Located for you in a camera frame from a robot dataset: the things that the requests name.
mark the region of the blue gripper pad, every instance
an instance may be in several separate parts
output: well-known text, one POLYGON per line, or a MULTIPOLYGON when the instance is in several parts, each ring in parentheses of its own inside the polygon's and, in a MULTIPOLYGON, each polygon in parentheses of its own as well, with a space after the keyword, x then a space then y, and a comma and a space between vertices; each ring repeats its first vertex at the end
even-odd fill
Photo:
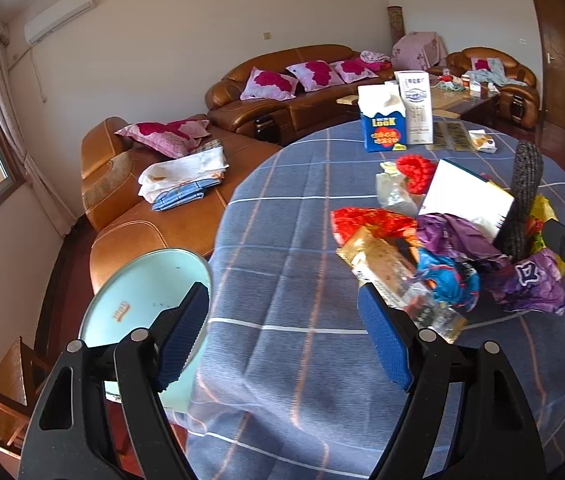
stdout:
MULTIPOLYGON (((179 308, 185 307, 183 304, 185 300, 182 300, 179 308)), ((185 313, 160 349, 160 364, 156 377, 159 392, 176 382, 184 370, 184 365, 209 313, 207 287, 201 286, 186 307, 185 313)))
POLYGON ((358 313, 373 341, 380 364, 389 380, 407 391, 413 383, 409 352, 395 326, 383 312, 383 304, 384 300, 371 283, 358 289, 358 313))

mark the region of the blue checkered cloth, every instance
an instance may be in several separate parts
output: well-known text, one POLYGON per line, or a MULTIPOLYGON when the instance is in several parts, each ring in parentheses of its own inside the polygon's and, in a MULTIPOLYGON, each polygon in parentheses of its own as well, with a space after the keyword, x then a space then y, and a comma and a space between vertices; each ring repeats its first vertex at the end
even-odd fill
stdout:
POLYGON ((178 186, 171 191, 165 191, 151 206, 153 211, 166 211, 177 205, 186 204, 198 200, 204 196, 204 190, 208 187, 217 186, 222 183, 219 178, 204 178, 183 186, 178 186))
MULTIPOLYGON (((517 141, 495 133, 495 142, 494 154, 424 146, 406 153, 450 158, 508 186, 517 141)), ((179 416, 199 478, 371 473, 406 396, 387 379, 358 317, 358 283, 335 254, 329 216, 343 206, 377 207, 379 164, 403 153, 367 153, 360 122, 341 124, 281 150, 236 189, 211 258, 207 349, 179 416)), ((565 224, 565 172, 549 158, 540 192, 565 224)), ((501 345, 554 468, 565 458, 565 314, 477 306, 468 318, 458 343, 501 345)), ((452 387, 427 474, 443 467, 458 399, 452 387)))

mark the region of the wooden chair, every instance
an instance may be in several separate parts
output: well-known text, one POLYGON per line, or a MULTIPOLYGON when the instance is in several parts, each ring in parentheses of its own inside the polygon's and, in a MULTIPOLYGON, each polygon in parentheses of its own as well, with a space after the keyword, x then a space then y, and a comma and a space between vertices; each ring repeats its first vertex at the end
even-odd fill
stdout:
POLYGON ((17 440, 21 440, 21 431, 29 423, 44 385, 44 380, 36 385, 34 367, 40 368, 45 378, 51 371, 21 337, 0 362, 0 449, 18 456, 21 446, 17 440))

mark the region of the leather armchair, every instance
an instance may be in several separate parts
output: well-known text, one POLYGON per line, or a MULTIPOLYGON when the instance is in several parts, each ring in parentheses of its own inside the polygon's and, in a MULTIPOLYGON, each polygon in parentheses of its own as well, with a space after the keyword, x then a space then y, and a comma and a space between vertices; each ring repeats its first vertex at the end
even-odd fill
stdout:
POLYGON ((363 79, 353 84, 315 92, 304 92, 302 85, 298 85, 296 98, 288 101, 240 101, 240 94, 245 89, 253 67, 284 73, 286 67, 296 63, 311 60, 333 63, 359 55, 344 45, 323 44, 254 57, 235 67, 208 90, 205 95, 205 103, 210 110, 208 116, 217 126, 248 137, 256 136, 256 119, 271 116, 280 129, 280 144, 283 146, 323 128, 354 120, 358 116, 351 107, 339 105, 336 100, 355 94, 361 84, 381 84, 393 79, 393 69, 378 72, 378 78, 363 79))
MULTIPOLYGON (((206 116, 191 118, 202 120, 206 116)), ((152 211, 151 205, 138 196, 138 177, 151 164, 166 158, 116 136, 115 132, 126 125, 123 119, 109 118, 86 134, 82 143, 83 205, 98 231, 90 257, 95 292, 120 267, 150 251, 182 247, 209 256, 236 187, 280 150, 275 144, 210 126, 209 138, 220 140, 229 164, 223 183, 200 200, 167 211, 152 211)))
MULTIPOLYGON (((499 113, 501 117, 513 120, 524 128, 533 128, 539 118, 540 109, 540 94, 536 88, 537 78, 533 71, 509 54, 485 46, 475 46, 449 54, 446 68, 453 75, 460 77, 472 69, 472 57, 478 59, 497 57, 502 60, 504 73, 509 79, 527 84, 527 86, 509 84, 500 88, 499 113)), ((427 71, 434 75, 442 75, 443 69, 444 67, 437 66, 427 71)))

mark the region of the tall vase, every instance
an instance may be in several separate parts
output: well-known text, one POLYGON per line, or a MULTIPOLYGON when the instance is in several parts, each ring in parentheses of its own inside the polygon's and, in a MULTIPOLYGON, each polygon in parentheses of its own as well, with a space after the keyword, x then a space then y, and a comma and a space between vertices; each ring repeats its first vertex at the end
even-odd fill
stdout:
POLYGON ((393 44, 396 44, 405 35, 405 17, 400 6, 387 7, 387 12, 389 13, 391 40, 393 44))

